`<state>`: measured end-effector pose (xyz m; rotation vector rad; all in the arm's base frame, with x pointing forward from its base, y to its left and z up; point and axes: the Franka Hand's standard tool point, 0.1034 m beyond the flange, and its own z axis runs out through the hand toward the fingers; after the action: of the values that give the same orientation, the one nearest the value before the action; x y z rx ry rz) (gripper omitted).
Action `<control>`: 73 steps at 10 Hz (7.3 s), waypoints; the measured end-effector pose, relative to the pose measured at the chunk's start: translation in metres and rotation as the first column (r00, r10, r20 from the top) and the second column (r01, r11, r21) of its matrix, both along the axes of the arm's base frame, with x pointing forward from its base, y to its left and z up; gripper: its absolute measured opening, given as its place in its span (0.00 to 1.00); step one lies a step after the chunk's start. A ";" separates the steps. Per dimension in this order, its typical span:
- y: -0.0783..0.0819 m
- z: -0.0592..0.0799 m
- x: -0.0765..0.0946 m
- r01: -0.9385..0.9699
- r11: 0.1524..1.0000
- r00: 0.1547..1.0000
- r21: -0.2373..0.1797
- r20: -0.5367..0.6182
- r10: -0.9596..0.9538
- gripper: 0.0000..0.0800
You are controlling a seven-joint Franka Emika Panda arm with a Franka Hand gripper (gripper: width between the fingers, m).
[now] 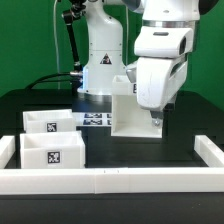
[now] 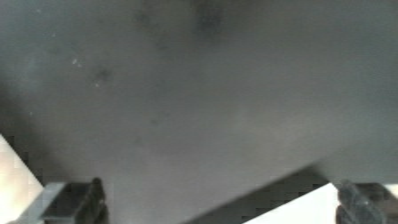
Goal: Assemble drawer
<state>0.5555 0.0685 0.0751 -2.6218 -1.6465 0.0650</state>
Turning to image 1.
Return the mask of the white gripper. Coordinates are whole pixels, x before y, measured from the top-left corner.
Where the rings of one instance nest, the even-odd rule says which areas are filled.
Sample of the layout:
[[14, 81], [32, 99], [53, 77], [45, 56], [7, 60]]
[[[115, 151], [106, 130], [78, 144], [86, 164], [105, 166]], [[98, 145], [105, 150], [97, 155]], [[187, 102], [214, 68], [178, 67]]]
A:
[[162, 125], [161, 111], [186, 80], [193, 37], [192, 28], [143, 26], [135, 41], [137, 102], [151, 110], [155, 127]]

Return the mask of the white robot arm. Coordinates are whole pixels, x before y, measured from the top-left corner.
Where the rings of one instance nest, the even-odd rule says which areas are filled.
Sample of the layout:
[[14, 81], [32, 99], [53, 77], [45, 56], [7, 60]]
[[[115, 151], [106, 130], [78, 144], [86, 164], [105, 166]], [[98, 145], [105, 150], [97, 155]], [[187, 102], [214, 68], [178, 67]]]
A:
[[137, 103], [158, 125], [165, 106], [183, 85], [187, 55], [194, 50], [196, 24], [219, 0], [87, 0], [89, 63], [98, 66], [118, 60], [122, 30], [112, 26], [104, 4], [124, 4], [142, 15], [134, 43], [137, 62], [127, 69], [137, 85]]

